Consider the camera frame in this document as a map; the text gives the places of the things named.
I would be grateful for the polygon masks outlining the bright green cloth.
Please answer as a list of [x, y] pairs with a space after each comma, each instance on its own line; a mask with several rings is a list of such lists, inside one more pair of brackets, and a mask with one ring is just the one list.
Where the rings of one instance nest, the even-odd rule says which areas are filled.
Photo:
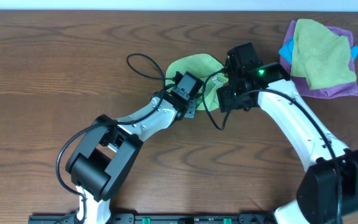
[[[180, 58], [169, 65], [165, 73], [166, 84], [173, 83], [172, 78], [175, 77], [176, 72], [182, 74], [190, 72], [202, 81], [205, 81], [212, 73], [217, 72], [222, 68], [224, 68], [223, 64], [210, 54], [190, 55]], [[215, 74], [208, 80], [204, 91], [204, 100], [209, 111], [219, 108], [216, 90], [228, 81], [229, 79], [226, 78], [223, 73]]]

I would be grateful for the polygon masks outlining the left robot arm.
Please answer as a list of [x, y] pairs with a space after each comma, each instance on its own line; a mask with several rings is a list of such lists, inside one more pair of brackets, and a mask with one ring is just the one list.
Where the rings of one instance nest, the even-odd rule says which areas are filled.
[[192, 118], [196, 101], [189, 94], [156, 93], [138, 111], [118, 119], [105, 114], [78, 133], [81, 141], [65, 170], [80, 196], [82, 223], [107, 223], [109, 203], [127, 178], [144, 142], [184, 117]]

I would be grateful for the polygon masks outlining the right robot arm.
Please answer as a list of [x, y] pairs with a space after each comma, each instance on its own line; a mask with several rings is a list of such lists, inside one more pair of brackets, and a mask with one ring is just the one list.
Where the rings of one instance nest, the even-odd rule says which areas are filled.
[[258, 58], [252, 43], [227, 53], [229, 87], [221, 111], [259, 107], [279, 126], [298, 154], [305, 176], [296, 198], [277, 208], [276, 223], [342, 223], [358, 212], [358, 150], [351, 150], [313, 113], [287, 71]]

